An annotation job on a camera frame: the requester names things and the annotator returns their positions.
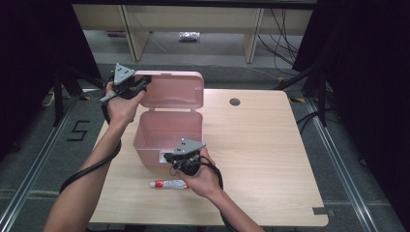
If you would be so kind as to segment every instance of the pink lid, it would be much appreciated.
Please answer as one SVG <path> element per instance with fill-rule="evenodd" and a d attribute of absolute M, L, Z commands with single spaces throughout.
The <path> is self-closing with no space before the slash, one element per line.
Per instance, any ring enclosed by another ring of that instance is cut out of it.
<path fill-rule="evenodd" d="M 147 108 L 197 109 L 204 103 L 204 80 L 199 72 L 137 71 L 137 77 L 151 75 L 141 105 Z"/>

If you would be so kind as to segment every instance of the pink plastic box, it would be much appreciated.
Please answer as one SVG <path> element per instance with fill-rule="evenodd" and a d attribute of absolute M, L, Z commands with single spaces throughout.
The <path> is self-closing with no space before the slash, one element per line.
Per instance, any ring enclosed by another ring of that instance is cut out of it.
<path fill-rule="evenodd" d="M 151 75 L 141 105 L 133 146 L 145 166 L 164 166 L 164 153 L 171 152 L 182 138 L 202 142 L 204 81 L 199 72 L 138 71 L 137 77 Z"/>

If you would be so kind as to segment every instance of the forearm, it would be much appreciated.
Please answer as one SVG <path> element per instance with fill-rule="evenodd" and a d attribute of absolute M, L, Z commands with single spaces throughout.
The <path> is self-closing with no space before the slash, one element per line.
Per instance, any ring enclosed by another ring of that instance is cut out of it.
<path fill-rule="evenodd" d="M 127 125 L 111 124 L 80 170 L 104 160 L 115 150 Z M 79 178 L 66 187 L 55 202 L 45 225 L 45 231 L 85 230 L 94 213 L 103 189 L 110 162 Z"/>
<path fill-rule="evenodd" d="M 217 191 L 208 199 L 220 210 L 237 231 L 264 231 L 225 191 Z"/>

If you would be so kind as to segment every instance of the wooden table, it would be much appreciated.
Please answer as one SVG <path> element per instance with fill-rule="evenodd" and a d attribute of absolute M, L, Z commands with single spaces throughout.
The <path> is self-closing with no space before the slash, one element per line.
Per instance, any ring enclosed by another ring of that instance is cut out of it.
<path fill-rule="evenodd" d="M 281 91 L 206 89 L 203 138 L 224 189 L 259 225 L 325 226 L 324 210 L 289 101 Z M 240 100 L 233 106 L 231 99 Z M 145 167 L 133 139 L 139 115 L 123 136 L 91 222 L 223 225 L 218 209 L 190 189 L 154 189 L 176 179 L 169 168 Z M 107 124 L 103 125 L 103 134 Z"/>

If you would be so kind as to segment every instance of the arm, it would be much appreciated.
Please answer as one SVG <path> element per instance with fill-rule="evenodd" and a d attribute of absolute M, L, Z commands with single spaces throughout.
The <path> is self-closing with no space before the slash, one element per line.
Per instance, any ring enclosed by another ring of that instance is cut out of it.
<path fill-rule="evenodd" d="M 213 165 L 208 150 L 203 148 L 202 157 L 208 158 Z M 178 176 L 199 196 L 209 199 L 237 231 L 263 231 L 230 197 L 220 188 L 215 173 L 206 166 L 201 166 L 195 176 L 188 176 L 178 171 Z"/>
<path fill-rule="evenodd" d="M 111 92 L 112 85 L 108 84 L 106 93 Z M 133 120 L 144 94 L 145 92 L 141 91 L 131 100 L 114 98 L 108 102 L 108 129 L 79 170 L 112 154 L 127 125 Z M 110 163 L 107 163 L 66 187 L 54 203 L 44 231 L 85 231 L 97 207 L 109 165 Z"/>

